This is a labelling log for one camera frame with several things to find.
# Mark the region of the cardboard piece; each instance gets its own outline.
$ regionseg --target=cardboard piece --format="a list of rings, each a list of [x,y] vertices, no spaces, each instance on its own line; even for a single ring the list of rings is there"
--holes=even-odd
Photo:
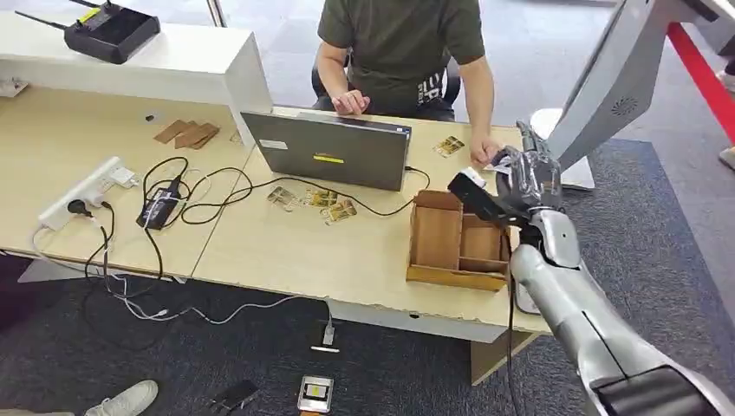
[[[206,145],[209,140],[211,140],[214,136],[219,133],[219,127],[214,126],[210,123],[205,123],[201,126],[202,128],[205,128],[205,130],[208,132],[207,135],[200,141],[194,143],[193,145],[189,146],[192,149],[201,149]]]
[[[161,133],[158,133],[153,137],[153,139],[165,144],[173,140],[174,137],[179,133],[184,132],[187,128],[189,128],[189,124],[186,123],[186,121],[176,120],[171,123],[169,127],[166,127]]]
[[[175,148],[191,147],[194,144],[199,143],[201,140],[208,140],[214,137],[219,131],[219,127],[215,127],[210,123],[205,123],[200,126],[191,127],[182,134],[176,136]]]
[[[464,214],[449,192],[421,191],[414,203],[407,281],[482,290],[505,286],[507,230]]]
[[[199,124],[196,123],[196,121],[189,121],[187,124],[187,127],[179,133],[176,136],[176,140],[173,142],[173,148],[174,149],[180,149],[181,147],[186,147],[189,141],[193,140],[196,136],[190,136],[190,134],[194,133],[198,127]]]

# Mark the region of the green t-shirt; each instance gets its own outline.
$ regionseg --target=green t-shirt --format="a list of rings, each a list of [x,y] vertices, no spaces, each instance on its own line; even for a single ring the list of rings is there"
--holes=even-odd
[[[409,113],[441,95],[449,55],[485,55],[478,0],[326,0],[319,37],[352,49],[348,79],[376,113]]]

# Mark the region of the speaker grille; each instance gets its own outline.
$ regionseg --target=speaker grille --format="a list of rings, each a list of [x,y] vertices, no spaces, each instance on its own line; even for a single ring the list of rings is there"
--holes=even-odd
[[[638,100],[633,97],[623,97],[613,105],[613,114],[622,117],[631,114],[638,108]]]

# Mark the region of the carpet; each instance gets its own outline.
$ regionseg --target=carpet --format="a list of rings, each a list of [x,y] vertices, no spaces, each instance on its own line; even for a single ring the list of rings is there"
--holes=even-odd
[[[735,329],[653,147],[610,140],[591,163],[598,189],[566,195],[587,265],[646,339],[735,398]],[[301,377],[320,374],[335,379],[332,414],[512,414],[505,368],[479,387],[469,385],[467,341],[341,322],[342,352],[324,354],[309,350],[327,316],[321,302],[246,309],[222,326],[193,316],[166,326],[136,321],[121,302],[91,296],[88,319],[105,337],[133,346],[160,338],[134,352],[103,341],[81,319],[86,282],[18,289],[11,281],[16,276],[0,267],[0,304],[17,304],[13,294],[22,290],[34,305],[0,332],[0,408],[82,414],[150,378],[160,393],[145,415],[205,415],[212,414],[208,398],[250,379],[260,394],[233,414],[289,415],[297,414]],[[215,317],[242,302],[280,297],[201,282],[163,285],[162,292],[167,305],[193,303]],[[143,301],[157,310],[154,299]],[[539,338],[513,364],[524,414],[582,414],[573,368],[553,338]]]

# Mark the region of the laptop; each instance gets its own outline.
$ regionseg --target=laptop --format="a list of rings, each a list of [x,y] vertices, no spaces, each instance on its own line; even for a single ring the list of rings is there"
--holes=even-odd
[[[389,191],[403,186],[410,127],[328,116],[242,116],[273,172]]]

